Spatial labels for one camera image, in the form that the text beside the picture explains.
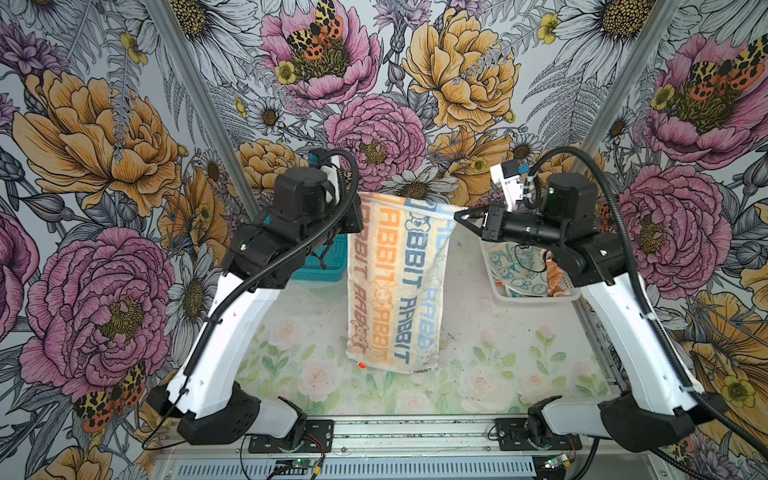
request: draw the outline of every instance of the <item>black cable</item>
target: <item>black cable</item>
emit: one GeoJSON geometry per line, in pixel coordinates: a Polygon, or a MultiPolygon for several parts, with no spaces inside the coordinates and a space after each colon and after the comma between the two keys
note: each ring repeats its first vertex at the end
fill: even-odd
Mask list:
{"type": "Polygon", "coordinates": [[[490,430],[488,430],[488,433],[485,434],[485,437],[488,439],[489,442],[496,442],[498,441],[498,433],[496,434],[496,437],[493,439],[491,438],[491,434],[493,431],[498,432],[498,423],[494,423],[490,430]]]}
{"type": "Polygon", "coordinates": [[[342,198],[342,200],[336,205],[336,208],[333,209],[333,212],[328,217],[328,220],[323,224],[321,228],[319,228],[315,233],[307,237],[301,243],[298,243],[290,250],[282,253],[275,260],[269,262],[262,270],[259,271],[259,273],[256,273],[255,275],[247,278],[240,285],[238,285],[237,288],[232,290],[232,292],[227,295],[224,300],[222,300],[222,302],[210,314],[210,317],[207,320],[207,324],[203,330],[203,335],[200,337],[200,341],[197,342],[197,345],[192,352],[192,356],[190,357],[189,362],[187,362],[187,366],[184,368],[185,376],[189,377],[194,372],[201,356],[203,355],[203,351],[205,350],[205,347],[210,340],[210,336],[213,335],[216,324],[219,322],[219,319],[224,314],[224,312],[226,312],[227,309],[232,306],[232,303],[234,303],[235,300],[240,297],[240,295],[256,286],[269,273],[272,273],[275,269],[290,261],[296,255],[302,253],[322,235],[328,233],[328,231],[334,228],[335,225],[337,225],[338,222],[342,219],[342,217],[344,217],[349,207],[352,206],[355,193],[357,193],[357,185],[360,181],[360,173],[357,167],[357,160],[351,155],[350,152],[342,149],[328,150],[318,160],[319,162],[323,162],[324,160],[331,158],[334,155],[339,155],[340,157],[347,159],[349,167],[352,170],[352,176],[349,179],[349,189],[344,193],[343,196],[342,193],[339,192],[339,197],[342,198]]]}
{"type": "MultiPolygon", "coordinates": [[[[725,425],[733,433],[736,433],[739,437],[744,439],[755,450],[757,450],[763,456],[764,459],[768,461],[768,447],[766,447],[763,443],[761,443],[760,440],[758,440],[754,435],[749,433],[747,430],[737,425],[733,420],[729,419],[724,414],[718,412],[715,408],[713,408],[707,402],[707,400],[700,393],[695,392],[691,388],[693,386],[693,383],[691,382],[690,377],[688,376],[688,370],[683,366],[682,363],[680,363],[680,360],[677,357],[677,352],[672,346],[672,341],[667,335],[667,332],[664,329],[664,326],[661,324],[661,321],[658,319],[658,317],[655,316],[654,311],[651,308],[650,304],[648,303],[645,293],[643,292],[640,276],[637,273],[637,261],[634,258],[634,253],[632,250],[632,242],[629,239],[627,226],[624,224],[624,218],[621,216],[621,209],[619,208],[615,192],[613,192],[613,189],[611,188],[611,185],[608,183],[608,180],[605,177],[605,174],[597,166],[597,164],[594,162],[592,157],[587,155],[587,153],[580,148],[557,147],[553,150],[550,150],[546,154],[542,155],[541,158],[538,160],[538,162],[536,162],[536,165],[534,165],[531,168],[530,174],[535,174],[536,171],[538,171],[538,169],[544,164],[545,161],[549,160],[550,158],[552,158],[557,154],[570,154],[578,158],[582,163],[587,165],[587,168],[589,168],[589,171],[592,173],[595,180],[598,181],[598,185],[600,185],[600,188],[603,189],[603,192],[605,193],[605,200],[608,203],[608,208],[611,210],[611,213],[614,216],[614,224],[616,226],[616,232],[618,233],[619,239],[621,241],[621,247],[624,250],[624,258],[626,259],[626,263],[627,263],[627,273],[629,274],[629,279],[632,285],[632,292],[634,293],[635,300],[637,301],[637,304],[640,306],[640,310],[644,314],[646,320],[649,322],[651,329],[653,329],[654,335],[656,336],[659,343],[661,344],[661,348],[664,351],[664,354],[667,356],[667,359],[669,360],[670,364],[672,365],[672,368],[674,369],[675,374],[677,375],[677,378],[680,380],[680,383],[682,383],[683,386],[688,389],[688,392],[690,393],[691,397],[701,406],[701,408],[706,410],[715,419],[719,420],[720,423],[725,425]]],[[[541,197],[537,198],[536,201],[540,204],[541,197]]]]}
{"type": "Polygon", "coordinates": [[[245,439],[249,436],[250,435],[243,435],[243,441],[240,443],[240,470],[243,471],[243,475],[245,475],[247,480],[253,480],[248,476],[248,472],[245,471],[245,464],[243,463],[243,448],[245,447],[245,439]]]}
{"type": "Polygon", "coordinates": [[[709,475],[699,473],[696,470],[693,470],[692,468],[688,468],[687,466],[683,465],[682,463],[672,458],[670,455],[667,455],[666,453],[662,452],[660,449],[651,449],[650,451],[654,455],[656,455],[658,458],[661,458],[666,463],[672,465],[673,467],[677,468],[681,472],[694,477],[696,480],[719,480],[718,478],[710,477],[709,475]]]}
{"type": "MultiPolygon", "coordinates": [[[[512,248],[512,252],[515,254],[515,260],[517,260],[517,261],[518,261],[518,265],[519,265],[521,268],[524,268],[524,269],[526,269],[527,271],[529,271],[529,272],[533,272],[533,273],[544,273],[544,272],[546,272],[546,271],[547,271],[547,257],[544,257],[544,269],[543,269],[543,270],[531,270],[530,268],[528,268],[528,267],[526,267],[525,265],[523,265],[523,264],[522,264],[522,262],[520,261],[520,259],[518,258],[518,247],[519,247],[519,246],[520,246],[520,243],[516,243],[516,244],[515,244],[515,247],[514,247],[514,248],[512,248]]],[[[545,255],[545,256],[547,255],[547,252],[548,252],[548,251],[549,251],[549,250],[545,250],[545,251],[544,251],[544,255],[545,255]]]]}
{"type": "Polygon", "coordinates": [[[186,440],[183,440],[182,442],[172,443],[171,445],[163,445],[161,447],[152,447],[152,448],[147,447],[147,445],[149,445],[150,440],[154,438],[154,436],[157,434],[157,431],[160,430],[160,428],[163,426],[165,421],[168,420],[170,413],[176,409],[176,405],[179,404],[179,400],[181,400],[181,396],[189,392],[189,390],[187,390],[187,383],[189,381],[190,381],[189,377],[187,377],[184,380],[184,384],[179,389],[179,396],[176,397],[176,401],[174,402],[174,404],[168,409],[167,412],[165,412],[165,415],[163,415],[163,418],[160,420],[160,422],[157,424],[154,430],[152,430],[152,433],[150,433],[149,436],[141,443],[141,449],[144,450],[145,452],[156,452],[157,450],[165,450],[171,447],[175,447],[176,445],[181,445],[182,443],[187,443],[186,440]]]}
{"type": "Polygon", "coordinates": [[[268,477],[266,477],[266,480],[272,480],[275,478],[275,475],[282,475],[285,472],[288,472],[289,470],[306,470],[304,467],[294,467],[293,465],[287,465],[280,468],[275,468],[272,473],[268,477]]]}
{"type": "Polygon", "coordinates": [[[571,480],[581,480],[584,475],[587,474],[587,470],[589,470],[589,468],[592,466],[594,456],[598,453],[598,445],[600,445],[600,439],[593,438],[592,447],[589,449],[589,455],[587,455],[587,459],[584,460],[584,464],[581,466],[581,470],[579,470],[578,473],[571,478],[571,480]]]}

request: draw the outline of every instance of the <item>orange peony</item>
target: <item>orange peony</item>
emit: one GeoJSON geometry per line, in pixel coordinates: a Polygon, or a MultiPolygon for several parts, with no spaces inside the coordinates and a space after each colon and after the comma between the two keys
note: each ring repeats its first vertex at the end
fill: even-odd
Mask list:
{"type": "Polygon", "coordinates": [[[120,191],[136,202],[139,215],[149,217],[181,185],[178,146],[148,99],[131,92],[131,123],[118,162],[112,118],[118,92],[106,80],[92,78],[86,86],[66,72],[58,77],[45,71],[42,79],[29,75],[25,83],[46,115],[15,114],[13,138],[44,192],[90,194],[81,205],[86,209],[107,189],[120,191]]]}
{"type": "Polygon", "coordinates": [[[100,452],[98,447],[91,448],[88,453],[79,447],[69,447],[27,480],[109,480],[112,478],[111,463],[112,454],[100,452]]]}
{"type": "MultiPolygon", "coordinates": [[[[694,362],[696,378],[704,390],[723,396],[728,418],[768,443],[768,324],[732,293],[700,291],[691,300],[687,320],[699,341],[680,344],[694,362]]],[[[715,442],[728,432],[720,422],[699,425],[699,430],[715,442]]],[[[737,455],[754,453],[737,435],[730,449],[737,455]]]]}
{"type": "MultiPolygon", "coordinates": [[[[573,144],[574,147],[579,147],[581,143],[577,142],[573,144]]],[[[600,170],[603,170],[605,168],[605,155],[603,155],[602,152],[598,152],[597,156],[594,158],[594,162],[598,165],[600,170]]],[[[570,154],[557,154],[549,159],[549,161],[545,162],[541,168],[539,169],[538,176],[541,178],[541,184],[547,183],[547,178],[549,178],[552,174],[561,174],[563,172],[569,172],[573,169],[573,167],[577,164],[580,164],[581,161],[578,160],[576,157],[570,154]]],[[[596,180],[594,179],[594,175],[587,170],[587,178],[592,180],[594,183],[596,180]]]]}
{"type": "Polygon", "coordinates": [[[434,93],[439,127],[479,133],[495,123],[493,117],[509,111],[520,71],[512,53],[483,72],[459,77],[482,61],[483,55],[498,51],[498,34],[480,27],[480,21],[465,10],[457,13],[450,8],[443,14],[440,32],[429,23],[413,32],[402,67],[418,82],[411,87],[413,91],[434,93]]]}
{"type": "MultiPolygon", "coordinates": [[[[250,188],[256,198],[261,198],[262,193],[275,193],[275,180],[277,176],[291,167],[308,167],[309,164],[295,154],[287,145],[267,140],[246,142],[235,151],[235,157],[243,166],[243,172],[248,179],[250,188]]],[[[227,181],[227,189],[233,197],[239,197],[232,179],[227,181]]]]}
{"type": "Polygon", "coordinates": [[[164,249],[170,252],[192,249],[198,253],[203,245],[208,245],[217,261],[224,258],[230,242],[227,221],[223,218],[227,211],[214,191],[214,182],[197,167],[192,180],[184,184],[184,194],[177,191],[168,197],[163,214],[157,219],[160,245],[164,249]]]}
{"type": "Polygon", "coordinates": [[[427,150],[437,163],[450,165],[444,177],[457,179],[452,204],[473,205],[491,190],[491,167],[505,160],[510,141],[508,135],[494,139],[483,134],[475,138],[462,128],[437,136],[427,150]]]}

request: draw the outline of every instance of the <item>red wire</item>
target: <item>red wire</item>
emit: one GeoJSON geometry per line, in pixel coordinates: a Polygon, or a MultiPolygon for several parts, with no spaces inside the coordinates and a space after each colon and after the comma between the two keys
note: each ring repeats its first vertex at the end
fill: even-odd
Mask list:
{"type": "Polygon", "coordinates": [[[565,438],[568,439],[568,442],[571,444],[571,454],[573,455],[573,459],[575,461],[576,460],[576,445],[574,445],[573,440],[571,440],[571,437],[569,435],[567,435],[565,438]]]}
{"type": "Polygon", "coordinates": [[[323,448],[323,444],[322,444],[322,443],[321,443],[321,442],[320,442],[320,441],[317,439],[317,437],[316,437],[316,436],[312,435],[311,433],[306,433],[306,434],[304,434],[304,435],[306,435],[306,436],[310,437],[310,439],[311,439],[313,442],[315,442],[315,443],[317,444],[317,446],[319,446],[319,447],[320,447],[320,453],[321,453],[322,455],[325,455],[325,454],[326,454],[326,450],[323,448]]]}

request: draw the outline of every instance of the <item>mounting plate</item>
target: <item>mounting plate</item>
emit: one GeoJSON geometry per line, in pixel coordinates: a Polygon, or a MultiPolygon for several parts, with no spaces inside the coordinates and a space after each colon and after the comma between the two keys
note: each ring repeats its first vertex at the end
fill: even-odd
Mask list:
{"type": "MultiPolygon", "coordinates": [[[[313,435],[323,443],[323,450],[330,452],[333,445],[333,420],[306,420],[306,433],[313,435]]],[[[254,435],[248,444],[248,453],[320,453],[320,447],[314,442],[303,440],[299,448],[286,452],[276,445],[275,439],[268,435],[254,435]]]]}
{"type": "MultiPolygon", "coordinates": [[[[498,437],[498,447],[502,452],[517,452],[517,451],[545,451],[549,449],[542,449],[533,445],[528,441],[528,434],[525,431],[525,423],[527,419],[496,419],[494,420],[495,430],[498,437]]],[[[555,435],[554,444],[552,450],[581,450],[581,440],[578,435],[555,435]]]]}

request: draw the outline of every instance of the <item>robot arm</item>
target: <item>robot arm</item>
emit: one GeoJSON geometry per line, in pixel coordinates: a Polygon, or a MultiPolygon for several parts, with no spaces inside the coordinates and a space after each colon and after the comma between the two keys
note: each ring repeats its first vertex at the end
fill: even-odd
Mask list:
{"type": "MultiPolygon", "coordinates": [[[[318,156],[323,161],[333,153],[318,156]]],[[[167,386],[150,391],[150,406],[164,417],[181,418],[178,432],[192,445],[228,444],[248,434],[270,435],[286,450],[301,442],[306,415],[286,399],[249,395],[235,375],[291,273],[337,234],[362,230],[356,175],[347,190],[338,163],[332,164],[335,173],[321,164],[290,168],[277,178],[269,222],[263,215],[232,240],[209,319],[182,368],[167,386]],[[253,288],[244,288],[251,283],[253,288]]]]}
{"type": "Polygon", "coordinates": [[[688,371],[690,385],[684,386],[650,324],[653,315],[641,312],[620,237],[594,228],[597,187],[580,174],[552,174],[540,211],[522,211],[516,207],[531,191],[531,180],[523,184],[520,174],[528,168],[518,170],[516,164],[506,162],[491,172],[508,206],[463,210],[456,220],[489,242],[512,241],[550,250],[554,262],[581,288],[601,318],[632,386],[631,393],[620,396],[553,397],[540,402],[529,411],[538,426],[532,436],[546,439],[552,434],[579,433],[612,438],[632,452],[642,452],[675,443],[692,433],[695,425],[713,419],[702,411],[692,391],[724,412],[722,397],[705,393],[688,371]],[[482,219],[480,227],[473,223],[477,218],[482,219]]]}

